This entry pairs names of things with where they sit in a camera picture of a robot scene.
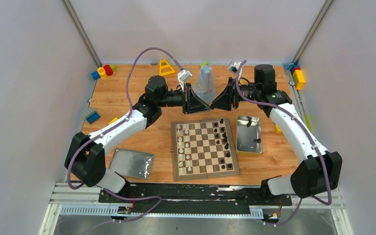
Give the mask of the wooden chess board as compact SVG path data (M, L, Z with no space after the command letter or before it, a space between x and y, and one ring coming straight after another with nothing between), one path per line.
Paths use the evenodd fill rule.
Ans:
M176 121L170 127L175 181L240 174L227 117Z

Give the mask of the silver metal tin box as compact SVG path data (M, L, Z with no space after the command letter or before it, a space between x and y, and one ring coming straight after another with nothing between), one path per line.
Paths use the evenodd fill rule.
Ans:
M261 121L259 117L238 116L236 119L236 154L259 157L262 153Z

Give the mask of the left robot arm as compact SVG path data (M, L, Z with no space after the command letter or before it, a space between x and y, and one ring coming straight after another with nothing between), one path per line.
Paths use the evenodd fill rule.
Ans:
M100 187L111 191L118 202L130 197L126 180L106 167L106 155L121 142L152 125L162 114L162 107L181 107L184 114L210 111L210 106L194 93L190 83L179 90L170 90L165 78L152 76L138 102L112 124L93 132L78 132L72 137L65 160L69 186L71 176L77 177L83 185Z

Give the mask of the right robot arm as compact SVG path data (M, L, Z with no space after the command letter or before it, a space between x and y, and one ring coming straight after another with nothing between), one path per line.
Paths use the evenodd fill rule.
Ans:
M240 85L244 65L244 61L230 62L228 70L235 74L235 78L229 78L226 88L211 103L211 108L231 111L242 101L256 104L283 132L299 162L291 175L277 176L261 182L262 202L270 205L280 195L286 194L318 200L317 195L325 192L328 199L321 203L330 205L331 191L338 186L342 157L338 152L328 151L316 140L299 117L289 95L278 90L272 65L255 66L254 81Z

